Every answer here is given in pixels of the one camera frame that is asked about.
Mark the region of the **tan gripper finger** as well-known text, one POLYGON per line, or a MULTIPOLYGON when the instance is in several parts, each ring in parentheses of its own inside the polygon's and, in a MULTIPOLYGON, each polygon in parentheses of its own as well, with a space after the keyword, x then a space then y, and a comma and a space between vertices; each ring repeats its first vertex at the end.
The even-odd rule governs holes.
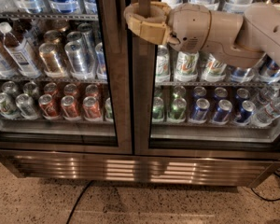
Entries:
POLYGON ((139 21, 147 21, 152 23, 162 23, 167 21, 167 17, 171 11, 171 8, 163 2, 151 1, 150 14, 143 16, 140 14, 140 6, 138 3, 133 3, 124 9, 124 18, 126 21, 135 18, 139 21))
POLYGON ((155 45, 166 44, 172 31, 165 17, 144 18, 137 14, 128 14, 126 22, 135 35, 155 45))

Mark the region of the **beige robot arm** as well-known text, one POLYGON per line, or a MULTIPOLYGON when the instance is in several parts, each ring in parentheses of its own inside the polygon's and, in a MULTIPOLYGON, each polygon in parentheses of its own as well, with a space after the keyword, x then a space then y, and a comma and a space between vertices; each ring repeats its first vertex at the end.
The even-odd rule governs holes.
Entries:
POLYGON ((150 15, 140 14, 137 3, 127 6, 128 28, 154 45, 169 45, 176 51, 204 51, 218 61, 242 68, 255 66, 268 55, 280 67, 280 10, 254 3, 243 14, 210 10, 190 3, 171 8, 150 3, 150 15))

